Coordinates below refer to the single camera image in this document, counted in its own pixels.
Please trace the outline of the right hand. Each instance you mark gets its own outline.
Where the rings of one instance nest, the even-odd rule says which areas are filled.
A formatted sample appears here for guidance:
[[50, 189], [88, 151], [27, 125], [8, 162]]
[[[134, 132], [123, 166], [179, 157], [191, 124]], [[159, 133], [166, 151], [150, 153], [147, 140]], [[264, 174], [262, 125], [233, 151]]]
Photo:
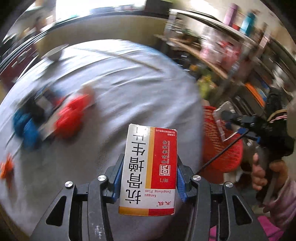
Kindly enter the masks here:
[[[256, 191], [260, 191], [264, 186], [267, 185], [267, 179], [265, 178], [265, 171], [258, 163], [259, 156], [257, 153], [253, 156], [252, 164], [252, 187]], [[274, 187], [274, 193], [279, 192], [279, 190], [284, 186], [286, 180], [288, 179], [288, 168], [283, 160], [273, 161], [269, 164], [269, 168], [278, 173], [278, 179]]]

